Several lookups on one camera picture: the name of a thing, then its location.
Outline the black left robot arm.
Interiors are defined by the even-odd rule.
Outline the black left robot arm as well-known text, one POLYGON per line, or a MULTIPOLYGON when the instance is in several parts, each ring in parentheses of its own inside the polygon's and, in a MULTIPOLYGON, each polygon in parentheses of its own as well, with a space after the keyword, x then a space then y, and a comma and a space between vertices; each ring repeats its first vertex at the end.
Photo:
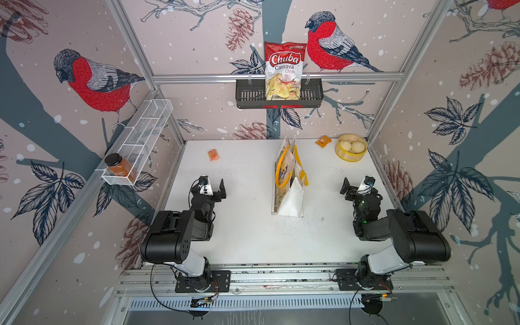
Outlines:
POLYGON ((213 235, 215 204, 227 197, 223 181, 212 189, 206 175, 190 188, 189 209, 157 213, 139 252, 142 260, 153 265, 168 265, 180 273, 180 282, 203 292, 213 284, 211 264, 191 249, 193 241, 209 241, 213 235))

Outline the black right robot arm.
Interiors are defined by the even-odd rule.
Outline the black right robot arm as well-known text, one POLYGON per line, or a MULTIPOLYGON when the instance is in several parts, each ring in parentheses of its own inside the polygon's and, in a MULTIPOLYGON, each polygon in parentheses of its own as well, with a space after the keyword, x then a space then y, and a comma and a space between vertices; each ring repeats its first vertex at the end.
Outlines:
POLYGON ((375 178, 370 175, 358 187, 345 178, 340 190, 345 200, 353 203, 353 230, 358 239, 391 241, 387 248, 361 258, 357 281, 363 286, 371 286, 414 262, 448 261, 450 245, 425 211, 405 213, 388 209, 386 216, 379 217, 383 197, 374 185, 375 178))

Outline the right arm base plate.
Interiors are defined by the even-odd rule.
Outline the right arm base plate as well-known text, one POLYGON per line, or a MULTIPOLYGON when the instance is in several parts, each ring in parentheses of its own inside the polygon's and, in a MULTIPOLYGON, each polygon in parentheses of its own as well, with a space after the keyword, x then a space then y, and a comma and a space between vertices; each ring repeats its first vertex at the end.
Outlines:
POLYGON ((390 275, 362 274, 358 269, 336 269, 333 280, 340 291, 392 291, 394 286, 390 275))

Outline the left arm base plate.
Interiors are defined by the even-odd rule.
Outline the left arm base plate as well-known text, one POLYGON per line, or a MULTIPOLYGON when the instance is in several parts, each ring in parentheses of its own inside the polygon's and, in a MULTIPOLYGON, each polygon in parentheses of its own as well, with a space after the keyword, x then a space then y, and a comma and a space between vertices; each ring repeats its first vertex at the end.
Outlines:
POLYGON ((180 273, 176 277, 176 293, 228 293, 230 290, 230 270, 204 272, 199 277, 188 277, 180 273))

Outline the white tote pouch yellow handles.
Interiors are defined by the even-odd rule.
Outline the white tote pouch yellow handles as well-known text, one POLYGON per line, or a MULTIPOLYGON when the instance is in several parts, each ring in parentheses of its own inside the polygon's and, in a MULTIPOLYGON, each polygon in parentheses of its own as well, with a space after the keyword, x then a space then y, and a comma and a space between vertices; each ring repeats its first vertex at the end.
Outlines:
POLYGON ((273 162, 272 215, 304 217, 304 192, 309 185, 301 163, 297 137, 284 138, 273 162))

